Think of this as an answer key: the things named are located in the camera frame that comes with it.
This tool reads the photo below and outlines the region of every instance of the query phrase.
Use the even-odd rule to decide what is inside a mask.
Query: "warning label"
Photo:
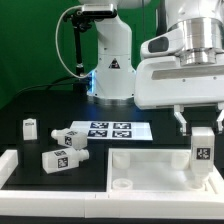
[[[112,63],[110,64],[109,68],[111,68],[111,69],[120,69],[120,65],[118,64],[116,58],[114,58],[114,60],[113,60]]]

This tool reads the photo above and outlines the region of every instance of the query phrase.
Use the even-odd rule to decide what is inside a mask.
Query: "green wall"
[[[145,9],[146,38],[155,36],[155,8],[152,0]],[[0,0],[0,108],[21,89],[48,84],[67,72],[55,50],[57,21],[67,8],[79,5],[77,0]],[[119,16],[133,31],[132,64],[140,62],[139,49],[144,41],[142,10],[119,10]],[[66,64],[73,69],[75,51],[70,23],[63,24],[60,46]],[[86,70],[97,63],[97,33],[95,27],[82,34],[83,60]]]

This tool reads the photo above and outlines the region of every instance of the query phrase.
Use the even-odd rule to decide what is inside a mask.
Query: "standing white block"
[[[36,140],[37,139],[37,121],[36,119],[23,120],[23,139]]]
[[[17,150],[6,150],[0,157],[0,189],[18,165]]]
[[[198,183],[204,184],[214,167],[215,135],[210,127],[193,127],[191,136],[191,170]]]
[[[79,162],[89,159],[87,150],[73,148],[60,149],[42,154],[43,168],[47,173],[58,172],[79,166]]]

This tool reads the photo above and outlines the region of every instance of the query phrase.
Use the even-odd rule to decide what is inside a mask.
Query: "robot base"
[[[126,106],[134,104],[134,97],[127,99],[103,99],[96,96],[88,96],[88,101],[106,106]]]

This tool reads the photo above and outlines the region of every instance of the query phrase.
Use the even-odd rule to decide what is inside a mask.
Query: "black table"
[[[187,108],[184,117],[190,126],[214,126],[215,107]],[[38,140],[23,141],[22,122],[34,118],[38,123]],[[43,152],[61,148],[50,134],[53,129],[69,128],[72,121],[149,122],[153,141],[88,140],[90,159],[80,169],[46,174],[42,169]],[[90,103],[72,91],[25,92],[0,110],[0,152],[17,149],[19,166],[3,189],[106,191],[109,148],[190,148],[190,136],[183,137],[172,109],[139,110],[135,105],[109,107]],[[224,136],[216,136],[215,165],[224,176]],[[153,219],[78,219],[42,217],[0,217],[0,223],[223,223],[206,220]]]

